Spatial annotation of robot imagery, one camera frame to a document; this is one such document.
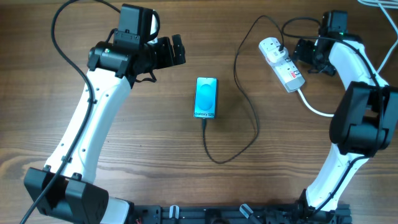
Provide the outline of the blue screen Galaxy smartphone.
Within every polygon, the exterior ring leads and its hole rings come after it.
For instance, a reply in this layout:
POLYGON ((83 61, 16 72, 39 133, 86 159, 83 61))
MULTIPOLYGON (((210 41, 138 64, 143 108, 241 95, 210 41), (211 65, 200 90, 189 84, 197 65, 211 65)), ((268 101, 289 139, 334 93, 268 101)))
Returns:
POLYGON ((218 80, 211 77, 198 77, 195 89, 193 116, 214 119, 216 116, 218 80))

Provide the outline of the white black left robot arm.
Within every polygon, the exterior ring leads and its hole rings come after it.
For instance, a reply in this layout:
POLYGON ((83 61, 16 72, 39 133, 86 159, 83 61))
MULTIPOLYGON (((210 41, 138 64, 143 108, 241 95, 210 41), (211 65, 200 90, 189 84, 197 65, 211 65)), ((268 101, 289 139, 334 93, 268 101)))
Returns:
POLYGON ((179 35, 159 37, 160 17, 123 4, 119 24, 89 52, 83 93, 62 140, 24 186, 32 210, 71 223, 134 223, 134 204, 94 184, 100 152, 116 113, 135 83, 156 82, 154 70, 185 63, 179 35))

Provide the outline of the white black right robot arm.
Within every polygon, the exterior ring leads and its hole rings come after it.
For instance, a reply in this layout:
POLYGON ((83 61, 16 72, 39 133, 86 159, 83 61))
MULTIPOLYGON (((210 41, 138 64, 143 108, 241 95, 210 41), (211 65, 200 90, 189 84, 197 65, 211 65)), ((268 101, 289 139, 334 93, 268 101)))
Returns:
POLYGON ((332 10, 318 23, 316 36, 300 36, 294 61, 312 73, 338 74, 345 94, 329 130, 331 149, 317 178, 302 192, 297 216, 307 222, 330 222, 339 197, 357 170, 391 142, 397 124, 397 89, 369 62, 362 39, 347 31, 345 11, 332 10))

